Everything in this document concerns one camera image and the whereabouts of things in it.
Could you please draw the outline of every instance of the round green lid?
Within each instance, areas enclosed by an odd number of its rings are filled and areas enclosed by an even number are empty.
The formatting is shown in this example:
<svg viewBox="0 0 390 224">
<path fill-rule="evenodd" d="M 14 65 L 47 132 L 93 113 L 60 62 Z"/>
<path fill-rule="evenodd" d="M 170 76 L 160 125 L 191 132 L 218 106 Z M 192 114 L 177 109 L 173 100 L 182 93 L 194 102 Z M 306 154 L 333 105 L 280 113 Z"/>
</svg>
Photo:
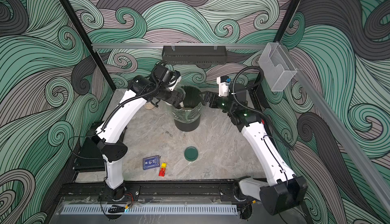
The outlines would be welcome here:
<svg viewBox="0 0 390 224">
<path fill-rule="evenodd" d="M 190 146 L 184 151 L 184 158 L 188 161 L 195 161 L 198 158 L 198 150 Z"/>
</svg>

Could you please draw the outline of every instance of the swirl pattern wallpaper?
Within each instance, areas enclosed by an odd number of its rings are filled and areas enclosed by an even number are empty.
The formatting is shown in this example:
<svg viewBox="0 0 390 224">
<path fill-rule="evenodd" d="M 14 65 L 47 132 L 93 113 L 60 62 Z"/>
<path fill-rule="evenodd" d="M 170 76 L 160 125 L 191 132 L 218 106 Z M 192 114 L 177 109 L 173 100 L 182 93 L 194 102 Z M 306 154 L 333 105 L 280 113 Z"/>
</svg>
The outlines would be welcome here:
<svg viewBox="0 0 390 224">
<path fill-rule="evenodd" d="M 0 0 L 1 223 L 43 223 L 111 95 L 58 0 Z"/>
<path fill-rule="evenodd" d="M 297 65 L 390 183 L 390 0 L 301 0 L 284 34 Z M 261 106 L 290 151 L 276 146 L 309 182 L 314 223 L 390 223 L 350 156 L 295 78 L 283 92 L 266 81 Z"/>
<path fill-rule="evenodd" d="M 69 0 L 93 43 L 258 43 L 271 42 L 290 0 Z M 174 65 L 183 81 L 217 86 L 221 75 L 234 76 L 257 64 L 262 50 L 230 50 L 226 65 Z M 161 49 L 101 49 L 115 85 L 127 87 L 135 75 L 149 75 Z M 257 71 L 239 81 L 247 84 Z"/>
</svg>

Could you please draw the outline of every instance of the gray marble table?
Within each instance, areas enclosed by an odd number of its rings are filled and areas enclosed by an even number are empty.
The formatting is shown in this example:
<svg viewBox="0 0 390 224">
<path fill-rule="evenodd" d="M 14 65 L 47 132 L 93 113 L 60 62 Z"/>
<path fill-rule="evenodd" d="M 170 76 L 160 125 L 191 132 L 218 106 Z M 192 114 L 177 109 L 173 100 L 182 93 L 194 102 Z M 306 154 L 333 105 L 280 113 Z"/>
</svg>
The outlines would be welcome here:
<svg viewBox="0 0 390 224">
<path fill-rule="evenodd" d="M 123 90 L 115 92 L 108 112 L 123 93 Z M 152 110 L 141 108 L 127 127 L 123 141 L 128 146 L 123 161 L 125 180 L 265 177 L 248 141 L 219 109 L 204 107 L 199 127 L 191 132 L 177 129 L 162 103 Z M 199 156 L 194 162 L 184 158 L 188 146 L 198 149 Z M 165 177 L 158 176 L 159 168 L 143 170 L 142 159 L 154 155 L 160 155 L 160 162 L 167 163 Z M 105 172 L 79 173 L 76 182 L 102 181 L 104 177 Z"/>
</svg>

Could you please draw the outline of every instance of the transparent acrylic holder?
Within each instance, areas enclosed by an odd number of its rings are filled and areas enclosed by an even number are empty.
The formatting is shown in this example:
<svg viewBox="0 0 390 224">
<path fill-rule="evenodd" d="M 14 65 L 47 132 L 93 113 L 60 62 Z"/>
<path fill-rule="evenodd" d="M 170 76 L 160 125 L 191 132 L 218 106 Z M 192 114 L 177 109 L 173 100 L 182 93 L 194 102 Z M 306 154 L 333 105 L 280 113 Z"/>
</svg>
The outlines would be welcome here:
<svg viewBox="0 0 390 224">
<path fill-rule="evenodd" d="M 259 59 L 259 65 L 271 91 L 283 91 L 296 74 L 296 67 L 289 51 L 279 43 L 266 45 Z"/>
</svg>

